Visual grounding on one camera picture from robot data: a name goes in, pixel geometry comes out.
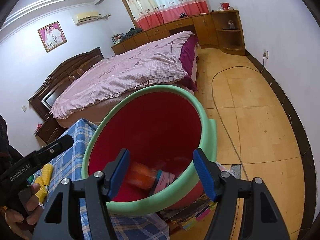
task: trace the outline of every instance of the wall socket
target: wall socket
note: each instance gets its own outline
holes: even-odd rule
[[[265,55],[265,54],[266,54],[266,58],[268,58],[269,57],[269,51],[267,51],[266,49],[263,50],[263,55]]]

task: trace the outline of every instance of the person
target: person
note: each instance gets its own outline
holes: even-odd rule
[[[57,45],[57,42],[53,38],[52,33],[48,28],[46,28],[44,32],[44,43],[48,48],[54,47]]]
[[[51,34],[53,36],[53,38],[55,39],[55,41],[59,44],[61,42],[63,42],[63,39],[61,37],[61,31],[59,31],[59,29],[55,29],[53,28],[53,26],[51,25],[50,27],[50,31],[51,31]]]
[[[22,155],[9,144],[7,125],[0,115],[0,175],[20,159],[22,159]],[[35,196],[35,193],[40,190],[40,185],[33,184],[30,188],[33,195],[27,202],[26,208],[32,213],[27,217],[27,223],[34,225],[38,222],[43,208],[39,205],[39,199]],[[23,229],[20,228],[19,223],[23,221],[23,216],[20,213],[11,209],[4,210],[1,207],[0,217],[5,219],[14,233],[25,240],[29,240],[28,236],[22,231]]]

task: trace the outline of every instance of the blue gripper pad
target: blue gripper pad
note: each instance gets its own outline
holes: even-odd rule
[[[199,179],[201,180],[204,192],[212,201],[215,202],[217,200],[218,195],[215,191],[215,183],[213,177],[209,171],[211,162],[207,159],[207,157],[201,149],[193,151],[193,164],[196,168]]]
[[[126,175],[127,170],[129,168],[130,152],[127,149],[122,149],[118,157],[116,158],[115,163],[118,164],[110,178],[110,185],[108,191],[108,197],[110,198],[110,200],[112,200],[116,195],[118,195],[124,176]]]

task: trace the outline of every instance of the green bucket rim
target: green bucket rim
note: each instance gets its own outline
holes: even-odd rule
[[[208,154],[208,152],[204,153],[208,157],[210,161],[216,161],[217,156],[217,136],[216,131],[214,130],[213,134],[208,134],[207,131],[210,130],[210,125],[215,126],[214,120],[209,120],[207,117],[207,114],[203,108],[203,106],[200,104],[198,99],[196,99],[193,95],[191,95],[186,90],[173,86],[173,85],[154,85],[150,87],[146,87],[143,89],[140,89],[131,95],[129,95],[127,98],[122,100],[119,104],[117,104],[110,112],[109,114],[103,119],[103,121],[98,126],[97,130],[95,131],[94,135],[92,136],[88,147],[84,153],[84,158],[82,162],[81,167],[81,177],[82,179],[86,179],[88,174],[88,165],[89,165],[89,159],[92,152],[92,149],[102,132],[103,128],[107,125],[109,120],[126,104],[131,102],[132,100],[136,99],[137,97],[140,97],[142,95],[153,93],[153,92],[171,92],[178,94],[188,100],[193,107],[198,112],[200,122],[201,122],[201,139],[199,143],[199,148],[206,147],[206,144],[208,140],[210,141],[210,138],[208,138],[210,135],[213,136],[212,140],[212,150],[211,150],[211,156]],[[110,203],[106,203],[108,207],[108,211],[111,214],[118,214],[118,215],[135,215],[135,216],[141,216],[141,215],[147,215],[150,213],[158,212],[159,210],[165,209],[174,203],[181,200],[185,195],[187,195],[193,187],[199,182],[199,177],[196,173],[196,169],[193,165],[193,161],[189,164],[189,166],[186,168],[186,170],[179,176],[175,182],[173,182],[171,185],[169,185],[164,190],[158,192],[155,195],[149,196],[144,199],[131,201],[131,202],[115,202],[111,201]]]

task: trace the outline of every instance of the wooden headboard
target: wooden headboard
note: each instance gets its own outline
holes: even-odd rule
[[[58,96],[75,80],[81,77],[91,66],[95,65],[104,57],[100,48],[74,56],[61,63],[38,91],[29,99],[29,104],[45,121]]]

